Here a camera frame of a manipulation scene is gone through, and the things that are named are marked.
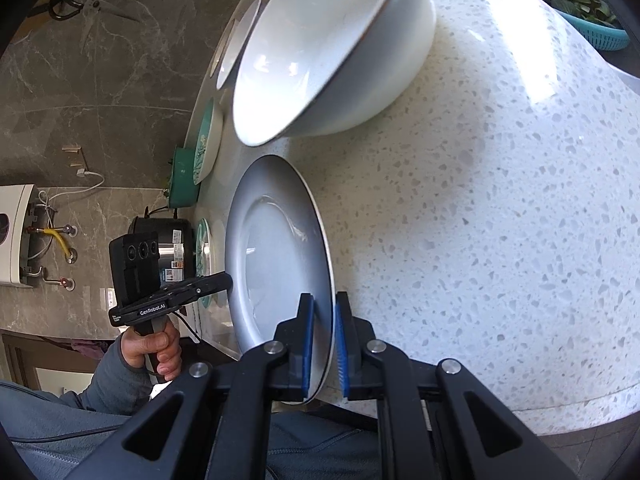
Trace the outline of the grey sleeved left forearm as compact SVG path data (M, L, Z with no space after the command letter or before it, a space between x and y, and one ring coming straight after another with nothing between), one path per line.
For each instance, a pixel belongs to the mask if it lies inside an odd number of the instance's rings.
M120 335L108 348L89 387L62 396L1 384L1 425L38 479L64 479L150 400L145 367L122 357Z

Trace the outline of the person's left hand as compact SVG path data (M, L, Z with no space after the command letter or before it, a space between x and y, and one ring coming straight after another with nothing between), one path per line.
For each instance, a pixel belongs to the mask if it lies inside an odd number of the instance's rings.
M145 367L146 356L155 356L157 373L168 382L181 373L180 334L171 320L165 322L160 332L145 336L128 328L120 337L120 350L125 362L136 370Z

